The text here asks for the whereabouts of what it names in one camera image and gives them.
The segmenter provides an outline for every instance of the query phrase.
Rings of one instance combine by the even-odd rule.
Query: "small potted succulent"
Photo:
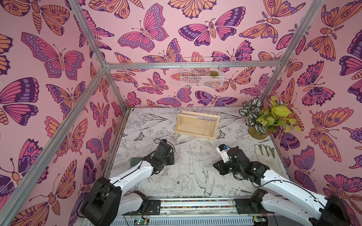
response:
[[[271,97],[271,107],[261,110],[261,100],[257,97],[251,101],[246,101],[243,108],[239,110],[242,117],[246,117],[245,123],[249,126],[249,134],[255,139],[265,139],[269,134],[275,133],[278,126],[285,126],[286,132],[289,132],[289,125],[295,125],[296,120],[289,118],[291,111],[280,100],[275,102],[277,98]]]

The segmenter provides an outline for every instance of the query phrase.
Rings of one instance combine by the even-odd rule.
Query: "wire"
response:
[[[278,226],[278,222],[277,222],[277,219],[275,218],[274,213],[273,213],[273,216],[274,216],[275,223],[277,223],[277,226]]]
[[[127,224],[128,226],[130,226],[130,225],[128,224],[127,220],[126,220],[126,217],[125,217],[124,215],[123,215],[123,218],[125,219],[126,224]]]

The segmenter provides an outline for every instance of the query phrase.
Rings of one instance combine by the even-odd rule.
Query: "table surface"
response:
[[[260,161],[284,173],[286,170],[275,151],[275,158],[262,155],[258,145],[275,148],[270,137],[264,140],[252,138],[239,107],[204,108],[133,108],[128,117],[121,143],[118,147],[110,177],[131,168],[132,157],[143,157],[154,151],[156,138],[167,139],[175,146],[175,164],[166,166],[158,175],[142,180],[135,190],[147,196],[242,196],[251,195],[256,188],[251,182],[238,181],[227,174],[221,176],[213,164],[221,160],[216,147],[226,144],[239,146],[250,161]],[[175,134],[177,114],[182,110],[221,115],[215,141]]]

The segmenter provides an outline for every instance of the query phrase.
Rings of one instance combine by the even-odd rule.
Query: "wire basket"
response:
[[[220,88],[223,85],[224,73],[220,61],[203,62],[199,57],[184,57],[181,63],[181,87]],[[186,62],[200,62],[200,67],[188,66]]]

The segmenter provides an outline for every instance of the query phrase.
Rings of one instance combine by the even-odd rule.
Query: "wooden stand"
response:
[[[219,126],[220,115],[210,115],[193,111],[182,111],[182,113],[183,114],[177,114],[175,133],[201,139],[216,139],[216,131]],[[215,118],[216,121],[199,119],[197,116],[193,115]]]

